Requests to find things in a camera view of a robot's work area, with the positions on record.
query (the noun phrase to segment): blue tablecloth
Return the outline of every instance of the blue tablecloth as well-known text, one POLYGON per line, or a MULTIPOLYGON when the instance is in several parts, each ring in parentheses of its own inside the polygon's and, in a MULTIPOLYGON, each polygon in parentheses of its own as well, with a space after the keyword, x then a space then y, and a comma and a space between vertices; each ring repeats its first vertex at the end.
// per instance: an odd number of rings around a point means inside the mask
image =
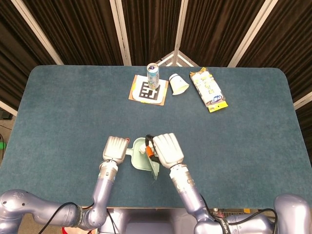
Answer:
MULTIPOLYGON (((285 75, 274 68, 209 68, 229 107, 209 113, 189 78, 198 67, 161 67, 189 89, 164 106, 128 100, 146 67, 39 66, 28 80, 0 169, 0 192, 25 189, 42 198, 92 203, 108 136, 175 133, 184 163, 210 207, 272 207, 281 193, 312 204, 312 169, 285 75)), ((109 206, 183 207, 160 167, 157 181, 127 156, 109 206)))

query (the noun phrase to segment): black cable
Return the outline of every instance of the black cable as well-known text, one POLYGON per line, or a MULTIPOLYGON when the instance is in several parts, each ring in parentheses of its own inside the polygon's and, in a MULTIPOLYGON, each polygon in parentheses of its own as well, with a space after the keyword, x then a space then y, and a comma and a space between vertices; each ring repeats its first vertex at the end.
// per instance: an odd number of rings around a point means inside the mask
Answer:
MULTIPOLYGON (((150 134, 147 134, 145 136, 145 146, 149 146, 150 142, 152 143, 152 146, 154 148, 154 153, 156 153, 156 148, 155 148, 155 145, 154 145, 154 141, 153 141, 153 136, 150 135, 150 134)), ((160 164, 160 160, 159 160, 159 157, 156 157, 155 155, 153 156, 148 156, 150 158, 151 161, 153 162, 156 162, 156 163, 159 163, 160 164)))
MULTIPOLYGON (((201 196, 201 198, 203 199, 203 201, 204 201, 204 203, 205 203, 205 206, 206 206, 206 209, 207 209, 208 214, 210 214, 213 218, 215 218, 215 221, 217 221, 217 222, 220 223, 220 225, 221 225, 221 222, 217 219, 217 218, 220 218, 220 217, 218 217, 218 216, 216 216, 216 215, 213 215, 213 214, 210 212, 209 207, 208 207, 208 205, 207 205, 207 203, 206 203, 206 200, 204 199, 204 197, 202 196, 202 194, 201 194, 200 196, 201 196)), ((276 211, 275 211, 274 209, 271 209, 271 208, 266 208, 266 209, 263 209, 263 210, 261 210, 261 211, 258 211, 257 213, 254 213, 254 214, 252 214, 251 216, 249 216, 249 217, 247 217, 246 219, 243 219, 243 220, 241 220, 241 221, 239 221, 239 222, 228 223, 228 224, 229 224, 229 225, 239 225, 239 224, 242 224, 242 223, 244 223, 244 222, 246 222, 246 221, 252 219, 252 218, 255 217, 256 215, 258 215, 258 214, 260 214, 260 213, 262 213, 262 212, 265 212, 265 211, 272 211, 272 212, 274 213, 274 215, 275 215, 275 223, 274 223, 274 229, 273 229, 273 233, 272 233, 272 234, 276 234, 276 233, 277 233, 277 232, 276 232, 276 230, 277 230, 277 221, 278 221, 278 219, 277 219, 277 213, 276 213, 276 211)))
POLYGON ((207 205, 207 202, 206 202, 206 200, 204 199, 203 195, 200 194, 200 196, 201 196, 201 198, 203 199, 203 201, 204 201, 204 203, 205 203, 206 210, 207 210, 208 214, 209 214, 211 217, 213 217, 214 220, 215 220, 216 222, 218 222, 218 223, 222 226, 221 221, 218 219, 218 218, 221 218, 221 217, 218 217, 218 216, 213 215, 213 214, 210 212, 209 207, 208 207, 208 205, 207 205))
POLYGON ((84 207, 84 208, 82 208, 82 209, 83 209, 83 210, 88 210, 88 209, 90 209, 91 207, 93 207, 93 205, 94 205, 94 202, 93 202, 90 206, 84 207))
POLYGON ((60 211, 60 209, 62 209, 63 207, 67 206, 67 205, 75 205, 78 209, 78 205, 76 205, 73 202, 66 202, 62 205, 60 205, 60 207, 58 207, 58 209, 54 212, 54 214, 51 216, 51 218, 49 219, 49 221, 45 224, 45 226, 40 230, 40 232, 38 234, 42 234, 43 231, 47 228, 47 226, 51 223, 52 219, 57 215, 57 213, 60 211))
POLYGON ((2 149, 2 160, 4 158, 4 138, 3 136, 0 134, 0 140, 2 139, 2 145, 3 145, 3 149, 2 149))
POLYGON ((244 222, 246 222, 246 221, 252 219, 252 218, 255 217, 256 215, 258 215, 258 214, 260 214, 260 213, 262 213, 262 212, 265 212, 265 211, 272 211, 272 212, 274 213, 274 215, 275 215, 275 223, 274 223, 274 229, 273 229, 273 234, 275 234, 275 233, 277 233, 277 232, 276 232, 276 229, 277 229, 277 225, 276 225, 276 224, 277 224, 277 222, 278 222, 278 218, 277 218, 277 213, 276 213, 276 211, 275 211, 274 209, 271 209, 271 208, 266 208, 266 209, 263 209, 263 210, 261 210, 261 211, 258 211, 258 212, 256 212, 256 213, 252 214, 251 216, 247 217, 246 219, 243 219, 243 220, 241 220, 241 221, 239 221, 239 222, 235 222, 235 223, 229 223, 229 225, 238 225, 238 224, 242 224, 242 223, 244 223, 244 222))
POLYGON ((115 222, 113 221, 113 218, 112 218, 112 216, 111 216, 111 213, 109 213, 109 210, 106 209, 106 211, 107 211, 107 214, 108 214, 109 218, 111 219, 112 226, 113 226, 113 229, 114 229, 114 233, 116 234, 116 230, 115 230, 116 224, 115 224, 115 222))
POLYGON ((3 128, 6 128, 6 129, 12 130, 11 128, 5 127, 5 126, 3 126, 1 124, 0 124, 0 126, 3 127, 3 128))

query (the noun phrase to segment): brown curtain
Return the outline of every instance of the brown curtain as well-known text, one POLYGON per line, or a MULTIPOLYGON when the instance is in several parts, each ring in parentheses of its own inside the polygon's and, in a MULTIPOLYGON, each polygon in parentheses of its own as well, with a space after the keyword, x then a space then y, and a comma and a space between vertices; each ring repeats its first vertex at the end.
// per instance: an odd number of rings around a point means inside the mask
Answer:
POLYGON ((55 64, 10 0, 0 0, 0 100, 19 108, 31 70, 55 64))
POLYGON ((123 65, 108 0, 23 0, 65 64, 123 65))
POLYGON ((296 113, 312 165, 312 101, 300 107, 296 113))
POLYGON ((191 0, 180 51, 199 66, 227 66, 264 0, 191 0))
POLYGON ((295 102, 312 91, 311 39, 312 1, 280 0, 238 66, 281 69, 295 102))
POLYGON ((132 65, 156 62, 175 49, 181 0, 122 0, 132 65))

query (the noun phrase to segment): white paper cup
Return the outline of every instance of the white paper cup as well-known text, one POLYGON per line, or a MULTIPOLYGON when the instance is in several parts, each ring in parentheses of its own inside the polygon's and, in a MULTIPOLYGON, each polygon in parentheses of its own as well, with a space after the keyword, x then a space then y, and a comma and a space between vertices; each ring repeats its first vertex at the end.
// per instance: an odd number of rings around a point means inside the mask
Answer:
POLYGON ((178 74, 173 74, 169 77, 169 82, 171 84, 173 95, 178 95, 184 93, 185 90, 190 86, 188 83, 182 79, 178 74))

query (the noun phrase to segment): light green dustpan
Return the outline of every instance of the light green dustpan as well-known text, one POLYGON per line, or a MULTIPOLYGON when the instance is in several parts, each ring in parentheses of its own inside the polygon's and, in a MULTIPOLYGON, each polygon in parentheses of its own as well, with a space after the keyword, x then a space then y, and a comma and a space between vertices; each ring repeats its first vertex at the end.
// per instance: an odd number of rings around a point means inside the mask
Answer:
POLYGON ((132 165, 139 170, 150 171, 154 179, 157 179, 159 173, 159 164, 151 161, 147 155, 139 151, 141 145, 145 145, 145 138, 140 137, 133 142, 133 148, 127 149, 126 154, 131 156, 132 165))

